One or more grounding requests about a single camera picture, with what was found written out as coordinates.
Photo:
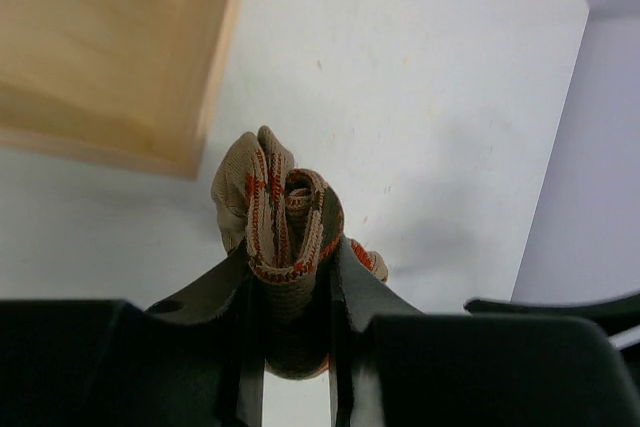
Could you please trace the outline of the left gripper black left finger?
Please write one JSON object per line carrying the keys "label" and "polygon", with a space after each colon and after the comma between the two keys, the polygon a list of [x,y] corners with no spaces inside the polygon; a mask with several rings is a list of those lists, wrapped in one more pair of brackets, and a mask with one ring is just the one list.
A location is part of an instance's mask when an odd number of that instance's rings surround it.
{"label": "left gripper black left finger", "polygon": [[258,426],[263,358],[244,248],[140,309],[1,304],[5,426]]}

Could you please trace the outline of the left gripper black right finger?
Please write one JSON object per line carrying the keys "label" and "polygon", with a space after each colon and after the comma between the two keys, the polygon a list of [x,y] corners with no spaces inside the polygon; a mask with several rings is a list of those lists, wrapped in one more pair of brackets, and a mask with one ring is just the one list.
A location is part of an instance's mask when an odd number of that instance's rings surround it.
{"label": "left gripper black right finger", "polygon": [[425,314],[348,241],[329,270],[336,426],[631,426],[635,350],[573,316]]}

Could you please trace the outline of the beige orange argyle sock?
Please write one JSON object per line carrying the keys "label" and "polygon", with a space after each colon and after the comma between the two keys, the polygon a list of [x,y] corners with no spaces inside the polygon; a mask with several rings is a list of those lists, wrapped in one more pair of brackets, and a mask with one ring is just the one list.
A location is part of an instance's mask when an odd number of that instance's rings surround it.
{"label": "beige orange argyle sock", "polygon": [[249,268],[264,288],[267,369],[293,380],[324,372],[328,348],[313,296],[344,237],[338,195],[319,173],[297,167],[293,154],[263,126],[229,148],[211,197],[225,250],[245,246]]}

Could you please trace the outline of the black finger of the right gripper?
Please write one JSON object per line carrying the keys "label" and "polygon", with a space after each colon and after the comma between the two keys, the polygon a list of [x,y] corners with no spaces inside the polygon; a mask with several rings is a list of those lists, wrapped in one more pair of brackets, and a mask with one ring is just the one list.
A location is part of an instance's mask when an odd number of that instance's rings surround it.
{"label": "black finger of the right gripper", "polygon": [[474,298],[464,309],[471,314],[522,314],[580,317],[597,324],[615,347],[639,346],[639,294],[591,304],[533,305]]}

